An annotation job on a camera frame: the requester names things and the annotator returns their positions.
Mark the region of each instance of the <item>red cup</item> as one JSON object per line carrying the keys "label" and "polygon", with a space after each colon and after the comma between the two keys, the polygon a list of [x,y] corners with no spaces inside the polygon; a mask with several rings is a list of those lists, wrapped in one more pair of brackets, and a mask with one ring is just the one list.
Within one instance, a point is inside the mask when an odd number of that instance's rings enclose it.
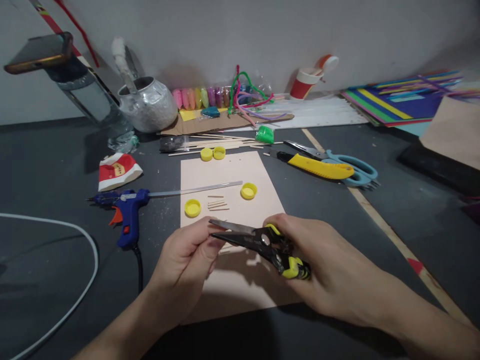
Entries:
{"label": "red cup", "polygon": [[298,70],[296,75],[295,82],[290,91],[290,97],[293,99],[303,100],[307,97],[310,90],[319,82],[320,78],[323,76],[323,73],[318,75],[311,75],[317,72],[318,68],[313,67],[303,67]]}

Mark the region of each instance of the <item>white wall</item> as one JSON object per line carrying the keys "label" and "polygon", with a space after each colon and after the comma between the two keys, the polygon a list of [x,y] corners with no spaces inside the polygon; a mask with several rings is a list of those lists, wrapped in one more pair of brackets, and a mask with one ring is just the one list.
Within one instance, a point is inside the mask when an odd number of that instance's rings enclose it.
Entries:
{"label": "white wall", "polygon": [[[53,0],[40,0],[90,59],[80,33]],[[480,36],[476,0],[64,0],[102,61],[97,72],[116,92],[111,55],[122,36],[144,73],[171,88],[230,82],[235,65],[259,71],[275,92],[296,69],[331,53],[334,73],[315,90],[337,90],[456,66]]]}
{"label": "white wall", "polygon": [[[28,38],[52,34],[28,0],[0,2],[0,65]],[[83,116],[44,71],[11,75],[0,69],[0,125]]]}

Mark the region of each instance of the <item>hand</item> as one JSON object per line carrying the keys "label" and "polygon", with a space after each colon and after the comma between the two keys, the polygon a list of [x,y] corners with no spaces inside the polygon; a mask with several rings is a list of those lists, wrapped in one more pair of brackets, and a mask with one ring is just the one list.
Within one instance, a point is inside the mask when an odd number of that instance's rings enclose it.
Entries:
{"label": "hand", "polygon": [[320,314],[349,323],[380,327],[390,299],[403,283],[382,271],[323,221],[286,214],[267,218],[291,239],[310,263],[311,281],[286,283]]}
{"label": "hand", "polygon": [[162,307],[164,332],[181,323],[197,304],[205,279],[214,270],[225,242],[210,234],[224,229],[206,216],[177,229],[165,242],[160,259],[145,290],[155,294]]}

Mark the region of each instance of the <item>black cable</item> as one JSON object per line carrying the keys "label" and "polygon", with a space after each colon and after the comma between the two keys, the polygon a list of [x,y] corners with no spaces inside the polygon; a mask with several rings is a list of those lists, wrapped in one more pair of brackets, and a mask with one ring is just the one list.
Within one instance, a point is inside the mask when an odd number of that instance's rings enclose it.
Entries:
{"label": "black cable", "polygon": [[138,293],[140,294],[144,289],[144,265],[142,263],[142,253],[137,244],[131,248],[136,257],[136,262],[138,263]]}

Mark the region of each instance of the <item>silver jar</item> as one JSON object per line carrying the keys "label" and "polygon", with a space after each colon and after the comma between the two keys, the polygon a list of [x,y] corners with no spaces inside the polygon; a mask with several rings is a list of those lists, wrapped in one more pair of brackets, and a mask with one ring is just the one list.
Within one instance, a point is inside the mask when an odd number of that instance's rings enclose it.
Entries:
{"label": "silver jar", "polygon": [[133,127],[142,133],[154,133],[169,127],[177,118],[177,105],[172,93],[151,76],[134,81],[138,96],[132,96],[127,86],[118,91],[120,110]]}

